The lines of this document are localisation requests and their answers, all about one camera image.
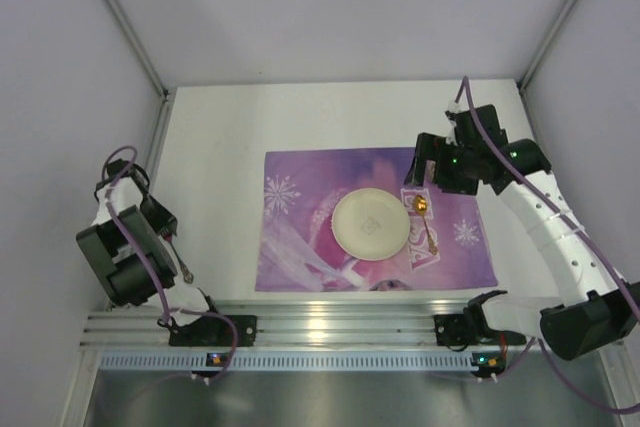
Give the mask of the gold spoon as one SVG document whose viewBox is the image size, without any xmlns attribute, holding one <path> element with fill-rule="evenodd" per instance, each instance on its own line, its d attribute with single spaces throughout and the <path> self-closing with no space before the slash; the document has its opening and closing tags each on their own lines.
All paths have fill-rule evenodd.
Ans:
<svg viewBox="0 0 640 427">
<path fill-rule="evenodd" d="M 436 256 L 438 254 L 438 247 L 436 245 L 436 242 L 434 241 L 434 238 L 431 235 L 431 230 L 430 230 L 429 225 L 428 225 L 427 220 L 426 220 L 428 202 L 422 195 L 417 195 L 414 198 L 413 207 L 414 207 L 415 212 L 422 219 L 422 222 L 423 222 L 423 225 L 424 225 L 424 228 L 425 228 L 425 232 L 426 232 L 426 237 L 427 237 L 428 251 L 429 251 L 429 253 L 431 255 Z"/>
</svg>

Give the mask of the silver purple fork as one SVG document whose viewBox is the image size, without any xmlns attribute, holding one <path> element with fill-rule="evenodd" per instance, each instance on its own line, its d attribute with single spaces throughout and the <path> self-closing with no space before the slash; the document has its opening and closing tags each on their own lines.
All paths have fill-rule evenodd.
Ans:
<svg viewBox="0 0 640 427">
<path fill-rule="evenodd" d="M 181 258 L 181 256 L 179 255 L 178 251 L 176 250 L 176 247 L 173 245 L 173 236 L 172 235 L 167 235 L 163 237 L 165 243 L 169 246 L 170 250 L 172 251 L 175 259 L 178 262 L 178 267 L 180 269 L 180 272 L 182 274 L 183 277 L 183 281 L 187 284 L 192 284 L 194 282 L 194 275 L 193 273 L 189 270 L 188 266 L 186 265 L 186 263 L 183 261 L 183 259 Z"/>
</svg>

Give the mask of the cream round plate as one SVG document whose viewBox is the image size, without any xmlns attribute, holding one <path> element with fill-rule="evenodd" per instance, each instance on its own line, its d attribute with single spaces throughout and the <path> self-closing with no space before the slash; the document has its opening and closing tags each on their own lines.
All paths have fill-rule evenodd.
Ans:
<svg viewBox="0 0 640 427">
<path fill-rule="evenodd" d="M 331 229 L 337 244 L 363 261 L 382 261 L 400 252 L 409 239 L 410 218 L 402 202 L 389 192 L 362 188 L 335 206 Z"/>
</svg>

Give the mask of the purple Elsa placemat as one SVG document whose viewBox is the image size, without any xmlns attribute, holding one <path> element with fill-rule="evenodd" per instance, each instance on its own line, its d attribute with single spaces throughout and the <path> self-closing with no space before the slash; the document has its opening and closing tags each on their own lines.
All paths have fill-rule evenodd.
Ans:
<svg viewBox="0 0 640 427">
<path fill-rule="evenodd" d="M 259 292 L 451 291 L 498 284 L 477 200 L 444 194 L 431 182 L 404 184 L 410 147 L 272 151 L 264 161 L 263 217 L 255 288 Z M 331 216 L 348 193 L 376 188 L 405 206 L 410 234 L 382 261 L 363 261 L 336 242 Z M 422 195 L 438 247 L 428 251 L 413 207 Z"/>
</svg>

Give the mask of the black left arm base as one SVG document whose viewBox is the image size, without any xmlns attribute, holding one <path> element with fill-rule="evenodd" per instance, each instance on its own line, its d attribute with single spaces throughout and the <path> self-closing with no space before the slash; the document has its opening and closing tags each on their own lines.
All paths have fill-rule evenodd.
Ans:
<svg viewBox="0 0 640 427">
<path fill-rule="evenodd" d="M 254 315 L 231 315 L 229 320 L 235 325 L 237 347 L 251 347 L 257 334 L 258 317 Z M 211 317 L 197 317 L 193 322 L 169 328 L 171 347 L 231 347 L 234 339 L 231 327 L 223 320 Z"/>
</svg>

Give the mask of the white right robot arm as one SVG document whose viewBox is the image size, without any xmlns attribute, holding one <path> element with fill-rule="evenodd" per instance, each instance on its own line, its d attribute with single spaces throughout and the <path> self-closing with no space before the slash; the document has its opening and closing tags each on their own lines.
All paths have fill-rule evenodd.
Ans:
<svg viewBox="0 0 640 427">
<path fill-rule="evenodd" d="M 629 303 L 639 299 L 639 286 L 614 281 L 588 247 L 538 144 L 509 141 L 492 105 L 463 111 L 451 103 L 445 115 L 449 135 L 418 135 L 406 184 L 430 180 L 443 193 L 463 195 L 490 186 L 525 228 L 559 294 L 556 301 L 505 290 L 481 294 L 464 309 L 469 338 L 513 332 L 544 340 L 569 361 L 627 337 L 638 324 Z"/>
</svg>

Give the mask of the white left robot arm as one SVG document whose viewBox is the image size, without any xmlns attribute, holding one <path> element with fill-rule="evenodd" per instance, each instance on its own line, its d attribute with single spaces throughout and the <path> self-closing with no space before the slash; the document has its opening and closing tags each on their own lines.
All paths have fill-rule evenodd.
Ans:
<svg viewBox="0 0 640 427">
<path fill-rule="evenodd" d="M 98 211 L 76 242 L 113 305 L 154 308 L 161 325 L 186 326 L 215 307 L 173 245 L 177 218 L 149 187 L 137 163 L 106 161 L 94 190 Z"/>
</svg>

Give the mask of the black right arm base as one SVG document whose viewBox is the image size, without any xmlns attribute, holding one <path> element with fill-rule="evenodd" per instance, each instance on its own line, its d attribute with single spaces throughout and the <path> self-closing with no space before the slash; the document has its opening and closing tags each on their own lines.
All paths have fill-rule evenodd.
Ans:
<svg viewBox="0 0 640 427">
<path fill-rule="evenodd" d="M 496 337 L 478 334 L 463 314 L 437 314 L 433 317 L 436 343 L 440 347 L 460 352 L 471 346 L 499 346 Z"/>
</svg>

